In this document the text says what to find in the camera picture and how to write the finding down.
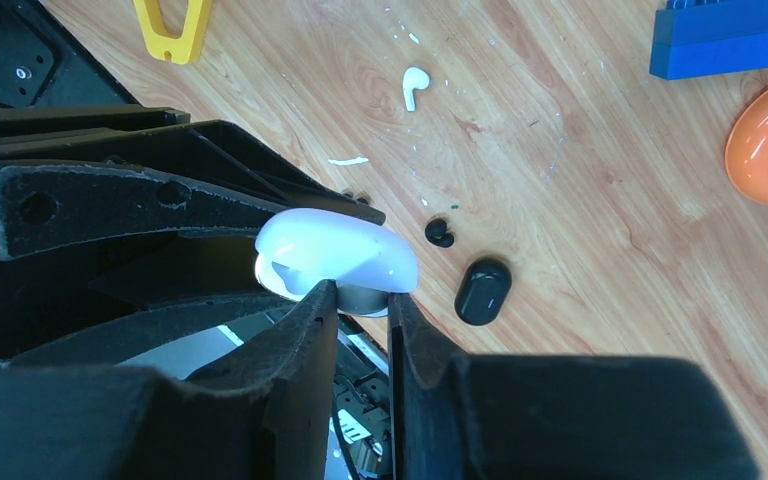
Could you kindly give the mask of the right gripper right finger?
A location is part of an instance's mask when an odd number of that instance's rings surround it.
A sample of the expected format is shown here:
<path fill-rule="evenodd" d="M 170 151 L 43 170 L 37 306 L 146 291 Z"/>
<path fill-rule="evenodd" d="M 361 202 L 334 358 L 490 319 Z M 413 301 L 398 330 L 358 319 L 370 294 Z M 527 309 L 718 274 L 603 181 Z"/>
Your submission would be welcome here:
<path fill-rule="evenodd" d="M 756 479 L 703 369 L 656 356 L 475 354 L 389 298 L 398 479 Z"/>

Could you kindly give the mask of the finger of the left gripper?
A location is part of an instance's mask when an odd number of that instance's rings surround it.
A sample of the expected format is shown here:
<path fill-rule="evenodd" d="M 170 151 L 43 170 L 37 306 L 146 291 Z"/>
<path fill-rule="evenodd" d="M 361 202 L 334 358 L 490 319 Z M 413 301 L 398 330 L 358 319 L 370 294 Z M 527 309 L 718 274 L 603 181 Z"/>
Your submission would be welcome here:
<path fill-rule="evenodd" d="M 253 236 L 292 208 L 385 221 L 224 121 L 0 141 L 0 260 L 134 235 Z"/>
<path fill-rule="evenodd" d="M 186 298 L 71 333 L 13 357 L 9 366 L 118 364 L 229 321 L 291 306 L 271 293 Z"/>

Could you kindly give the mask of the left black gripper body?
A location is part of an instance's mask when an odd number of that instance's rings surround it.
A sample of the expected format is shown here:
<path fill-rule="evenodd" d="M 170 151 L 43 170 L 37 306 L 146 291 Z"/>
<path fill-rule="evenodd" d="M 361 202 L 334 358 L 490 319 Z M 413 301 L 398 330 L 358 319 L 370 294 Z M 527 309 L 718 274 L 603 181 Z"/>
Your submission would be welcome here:
<path fill-rule="evenodd" d="M 75 299 L 97 271 L 112 211 L 116 168 L 159 168 L 161 150 L 143 134 L 190 124 L 188 113 L 138 104 L 0 107 L 0 357 L 43 341 L 53 310 Z"/>

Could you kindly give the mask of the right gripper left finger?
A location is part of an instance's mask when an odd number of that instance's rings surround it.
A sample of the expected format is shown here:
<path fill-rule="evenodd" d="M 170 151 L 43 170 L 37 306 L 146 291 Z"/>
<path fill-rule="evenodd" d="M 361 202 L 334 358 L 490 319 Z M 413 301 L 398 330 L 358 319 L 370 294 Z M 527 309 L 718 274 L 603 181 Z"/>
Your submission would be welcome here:
<path fill-rule="evenodd" d="M 0 479 L 319 479 L 337 291 L 179 380 L 130 364 L 0 367 Z"/>

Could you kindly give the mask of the white earbud charging case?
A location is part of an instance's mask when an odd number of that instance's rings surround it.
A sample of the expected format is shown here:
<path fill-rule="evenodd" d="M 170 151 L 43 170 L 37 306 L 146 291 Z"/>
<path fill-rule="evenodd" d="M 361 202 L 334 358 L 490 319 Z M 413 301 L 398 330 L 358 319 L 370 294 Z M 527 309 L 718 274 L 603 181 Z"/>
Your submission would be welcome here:
<path fill-rule="evenodd" d="M 264 224 L 255 248 L 261 286 L 299 302 L 320 281 L 333 281 L 337 308 L 348 315 L 383 317 L 391 294 L 409 294 L 419 283 L 418 259 L 405 240 L 332 211 L 283 211 Z"/>

